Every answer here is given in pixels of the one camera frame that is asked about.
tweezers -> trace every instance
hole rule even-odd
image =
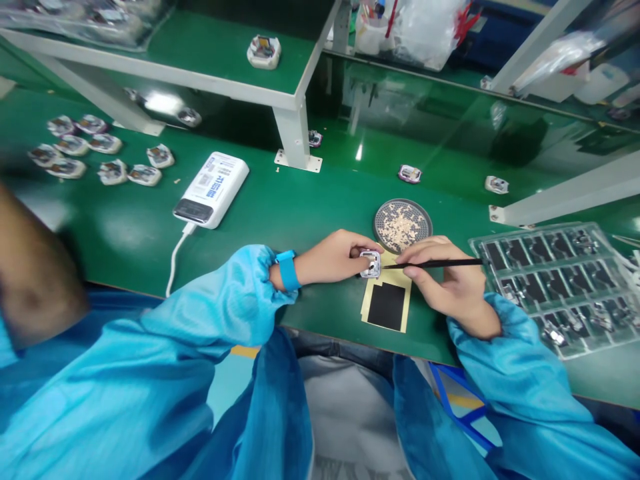
[[[405,267],[438,268],[438,267],[461,267],[463,265],[487,265],[482,259],[462,259],[462,260],[428,260],[424,263],[399,263],[398,265],[387,265],[383,269],[398,269]]]

plastic blister tray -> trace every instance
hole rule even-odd
[[[175,0],[0,0],[0,27],[144,51],[174,6]]]
[[[489,286],[536,322],[562,359],[640,340],[640,295],[596,223],[469,241]]]

blue jacket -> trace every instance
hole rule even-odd
[[[0,476],[307,478],[313,438],[305,389],[288,336],[274,329],[276,310],[297,294],[274,290],[273,261],[267,247],[244,247],[139,320],[106,324],[91,348],[12,412]],[[502,297],[487,300],[502,337],[480,341],[448,324],[503,446],[482,458],[414,362],[397,355],[397,430],[415,478],[640,478],[640,459],[572,398],[534,322]],[[234,345],[262,348],[249,386],[212,432],[207,391]],[[0,367],[20,361],[0,332]]]

white power bank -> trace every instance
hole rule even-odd
[[[248,174],[244,161],[213,152],[173,209],[173,215],[200,227],[216,228]]]

right hand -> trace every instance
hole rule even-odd
[[[440,235],[406,248],[396,262],[418,264],[468,258],[471,257]],[[468,334],[488,340],[502,333],[496,312],[484,300],[486,277],[480,266],[446,267],[442,283],[420,267],[406,267],[403,272],[418,286],[431,308],[456,319]]]

